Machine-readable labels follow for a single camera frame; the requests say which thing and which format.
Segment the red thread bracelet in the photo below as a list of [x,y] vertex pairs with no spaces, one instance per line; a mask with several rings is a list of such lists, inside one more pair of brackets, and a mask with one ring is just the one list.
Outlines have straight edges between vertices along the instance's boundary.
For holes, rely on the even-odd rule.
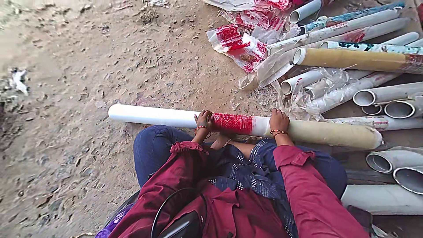
[[[195,128],[194,129],[194,134],[195,135],[197,135],[197,129],[198,128],[206,128],[206,129],[208,129],[207,127],[205,127],[205,126],[198,126],[197,128]],[[212,132],[210,131],[210,129],[208,129],[209,130],[209,133],[207,134],[208,136],[206,136],[204,139],[208,139],[208,138],[210,138],[210,136],[212,135]]]

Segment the bracelet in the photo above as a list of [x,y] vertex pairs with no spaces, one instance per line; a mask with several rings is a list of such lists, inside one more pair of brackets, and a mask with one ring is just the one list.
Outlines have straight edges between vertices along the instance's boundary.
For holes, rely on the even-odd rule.
[[280,132],[280,133],[277,133],[277,134],[288,134],[286,131],[283,131],[283,130],[271,130],[270,131],[270,134],[273,136],[273,137],[275,137],[275,135],[277,135],[277,134],[273,134],[274,132]]
[[225,145],[224,145],[223,147],[227,146],[227,145],[228,145],[228,143],[229,143],[231,140],[232,140],[232,139],[227,140],[227,141],[226,141],[226,143],[225,143]]
[[[208,129],[207,127],[205,127],[205,126],[198,126],[197,128],[195,128],[194,129],[194,134],[195,135],[197,135],[197,129],[198,128],[206,128],[206,129]],[[204,138],[204,139],[208,139],[208,138],[210,138],[210,136],[212,135],[212,132],[210,131],[210,129],[208,129],[209,130],[209,133],[207,134],[207,136]]]
[[273,138],[275,138],[275,136],[277,136],[277,135],[279,135],[279,134],[283,134],[282,132],[279,132],[279,133],[276,133],[276,134],[272,134],[273,135]]

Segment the pipe end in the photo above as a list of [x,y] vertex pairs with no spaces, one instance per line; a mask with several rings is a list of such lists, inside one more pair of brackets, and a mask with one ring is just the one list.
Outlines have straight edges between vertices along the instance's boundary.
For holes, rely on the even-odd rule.
[[385,159],[384,157],[377,155],[375,153],[370,153],[366,157],[366,163],[374,170],[384,173],[390,174],[392,173],[392,164]]
[[412,167],[405,167],[396,169],[393,175],[395,181],[406,190],[416,194],[423,194],[422,171]]
[[360,90],[354,94],[352,100],[359,106],[370,106],[375,103],[376,94],[369,90]]
[[284,95],[288,95],[288,94],[291,94],[292,93],[292,86],[288,82],[286,82],[286,81],[283,81],[280,84],[280,89],[282,90],[282,93]]
[[293,63],[294,64],[301,64],[304,61],[306,51],[307,50],[305,48],[299,48],[295,52]]
[[361,107],[361,110],[365,114],[371,115],[371,116],[377,115],[377,114],[379,114],[379,113],[381,113],[383,111],[382,110],[382,107],[379,106],[379,105],[371,105],[371,106]]
[[411,117],[416,112],[416,108],[407,101],[391,102],[385,107],[386,115],[395,119]]
[[297,12],[297,11],[291,12],[291,14],[289,15],[289,23],[295,24],[295,23],[299,22],[300,17],[301,17],[301,15],[300,15],[299,12]]

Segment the dirt ground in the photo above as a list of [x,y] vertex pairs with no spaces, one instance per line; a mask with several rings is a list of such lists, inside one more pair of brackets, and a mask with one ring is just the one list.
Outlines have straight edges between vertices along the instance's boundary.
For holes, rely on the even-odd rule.
[[[0,116],[0,238],[96,233],[139,189],[132,142],[144,125],[109,119],[110,105],[261,116],[275,105],[272,89],[234,86],[243,70],[205,34],[227,24],[216,7],[55,2],[0,0],[0,76],[28,70],[30,92]],[[357,112],[343,107],[328,117]],[[423,145],[421,132],[404,144]]]

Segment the torn plastic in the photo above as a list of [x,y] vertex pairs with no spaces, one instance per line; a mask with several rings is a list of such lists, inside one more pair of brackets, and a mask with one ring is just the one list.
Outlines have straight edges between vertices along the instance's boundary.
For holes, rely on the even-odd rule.
[[238,31],[236,25],[225,25],[207,32],[213,49],[235,61],[246,72],[252,72],[254,65],[267,58],[264,43]]

